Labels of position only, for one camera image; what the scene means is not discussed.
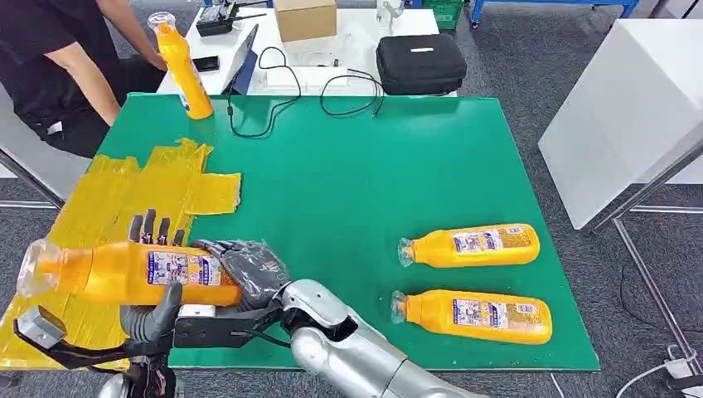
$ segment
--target floor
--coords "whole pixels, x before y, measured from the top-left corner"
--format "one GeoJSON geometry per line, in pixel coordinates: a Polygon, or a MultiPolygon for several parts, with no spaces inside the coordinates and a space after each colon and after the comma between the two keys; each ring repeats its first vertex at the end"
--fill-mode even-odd
{"type": "MultiPolygon", "coordinates": [[[[148,6],[134,4],[138,18],[153,10],[168,9],[177,15],[179,27],[193,18],[194,3],[177,7],[165,0],[148,6]]],[[[643,3],[633,17],[644,17],[652,4],[643,3]]],[[[626,266],[623,296],[641,317],[660,323],[656,307],[648,298],[642,281],[612,226],[599,235],[574,231],[555,186],[551,181],[536,141],[545,130],[570,88],[578,79],[608,27],[620,13],[619,7],[488,4],[482,25],[469,30],[464,20],[456,31],[457,43],[468,62],[463,95],[495,96],[504,109],[507,122],[519,148],[525,168],[544,212],[552,239],[579,305],[586,328],[599,355],[600,372],[556,373],[566,397],[609,397],[633,376],[665,358],[672,338],[663,328],[655,328],[632,318],[619,297],[621,267],[626,266]]],[[[120,52],[129,51],[117,41],[120,52]]],[[[653,199],[700,206],[700,187],[669,187],[653,199]]],[[[0,180],[0,199],[27,199],[34,194],[11,180],[0,180]]],[[[0,274],[0,305],[10,300],[14,278],[24,248],[48,231],[54,211],[0,211],[0,236],[5,245],[0,255],[6,259],[6,272],[0,274]]],[[[703,234],[699,216],[631,215],[625,219],[642,257],[661,280],[660,288],[680,323],[699,329],[689,333],[695,347],[703,346],[703,289],[698,267],[703,258],[703,234]]],[[[340,396],[324,381],[300,372],[182,371],[189,396],[288,397],[340,396]]],[[[494,397],[559,397],[544,372],[465,372],[441,377],[470,391],[494,397]]],[[[0,390],[0,397],[54,398],[94,394],[104,377],[89,372],[28,372],[22,385],[0,390]]],[[[662,373],[634,385],[625,397],[673,397],[667,391],[662,373]]]]}

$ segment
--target green mat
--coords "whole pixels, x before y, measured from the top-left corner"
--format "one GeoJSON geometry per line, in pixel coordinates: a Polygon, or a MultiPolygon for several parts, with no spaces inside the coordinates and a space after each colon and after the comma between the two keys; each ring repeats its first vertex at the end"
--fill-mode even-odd
{"type": "MultiPolygon", "coordinates": [[[[237,96],[235,126],[258,133],[280,97],[237,96]]],[[[338,97],[341,111],[368,98],[338,97]]],[[[265,139],[230,131],[226,102],[191,121],[176,96],[130,95],[100,153],[136,156],[181,137],[215,149],[206,172],[242,172],[236,213],[198,216],[191,238],[265,240],[294,279],[316,279],[352,306],[420,366],[429,369],[598,370],[549,232],[495,99],[386,97],[367,111],[335,119],[317,97],[303,97],[276,118],[265,139]],[[465,269],[400,266],[401,237],[437,229],[525,222],[541,240],[528,265],[465,269]],[[544,300],[552,339],[528,346],[426,332],[390,322],[390,294],[456,289],[544,300]]],[[[287,339],[278,325],[269,332],[287,339]]],[[[174,349],[171,366],[295,368],[289,350],[255,341],[235,349],[174,349]]]]}

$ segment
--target black glove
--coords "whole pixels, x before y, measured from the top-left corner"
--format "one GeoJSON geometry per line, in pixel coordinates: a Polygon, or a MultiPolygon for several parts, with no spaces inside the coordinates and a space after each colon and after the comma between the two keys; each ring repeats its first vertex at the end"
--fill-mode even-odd
{"type": "MultiPolygon", "coordinates": [[[[156,212],[147,211],[147,215],[136,215],[129,226],[128,239],[133,242],[153,244],[153,224],[156,212]]],[[[167,233],[170,220],[164,218],[158,228],[157,245],[167,243],[167,233]]],[[[180,246],[183,242],[183,230],[176,231],[173,245],[180,246]]],[[[169,284],[156,306],[121,305],[119,306],[119,324],[122,330],[134,340],[153,342],[159,337],[171,332],[176,322],[178,310],[181,307],[183,287],[178,282],[169,284]]]]}
{"type": "Polygon", "coordinates": [[[195,240],[191,246],[209,251],[241,286],[240,308],[244,311],[266,308],[276,293],[290,282],[284,263],[265,243],[195,240]]]}

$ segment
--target robot finger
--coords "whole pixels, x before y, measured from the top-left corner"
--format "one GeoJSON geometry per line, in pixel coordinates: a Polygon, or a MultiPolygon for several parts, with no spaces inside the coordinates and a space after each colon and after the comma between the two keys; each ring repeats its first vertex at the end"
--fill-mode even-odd
{"type": "Polygon", "coordinates": [[[161,224],[158,226],[158,237],[156,238],[157,245],[165,245],[168,243],[166,238],[168,235],[169,226],[171,226],[171,219],[168,217],[163,217],[161,219],[161,224]]]}
{"type": "Polygon", "coordinates": [[[132,242],[139,242],[139,238],[142,234],[142,224],[144,223],[144,216],[137,214],[132,218],[132,222],[129,224],[129,232],[127,234],[127,239],[132,242]]]}
{"type": "Polygon", "coordinates": [[[186,235],[186,232],[182,229],[176,230],[176,233],[173,235],[173,245],[174,246],[183,246],[183,237],[186,235]]]}
{"type": "Polygon", "coordinates": [[[147,215],[144,216],[144,233],[142,235],[142,243],[153,245],[153,223],[156,219],[156,211],[148,209],[147,215]]]}
{"type": "Polygon", "coordinates": [[[217,258],[220,258],[222,253],[225,252],[224,247],[205,239],[194,240],[191,246],[198,249],[205,249],[217,258]]]}

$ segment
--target orange bottle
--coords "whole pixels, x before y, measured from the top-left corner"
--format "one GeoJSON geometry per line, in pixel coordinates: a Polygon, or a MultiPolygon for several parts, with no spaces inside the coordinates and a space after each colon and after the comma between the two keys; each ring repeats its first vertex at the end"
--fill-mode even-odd
{"type": "Polygon", "coordinates": [[[241,289],[210,253],[192,247],[118,242],[60,249],[33,242],[17,278],[30,297],[55,289],[96,303],[156,305],[171,282],[183,285],[181,304],[235,305],[241,289]]]}
{"type": "Polygon", "coordinates": [[[166,61],[173,81],[181,91],[183,107],[191,119],[204,119],[212,114],[212,104],[200,82],[200,76],[191,59],[191,48],[176,30],[176,18],[168,12],[155,12],[148,19],[156,33],[158,50],[166,61]]]}
{"type": "Polygon", "coordinates": [[[402,238],[400,263],[422,263],[435,268],[527,264],[540,253],[540,240],[527,224],[473,226],[430,232],[422,238],[402,238]]]}
{"type": "Polygon", "coordinates": [[[417,323],[430,332],[496,342],[544,344],[551,338],[549,307],[537,298],[430,290],[394,292],[391,320],[417,323]]]}

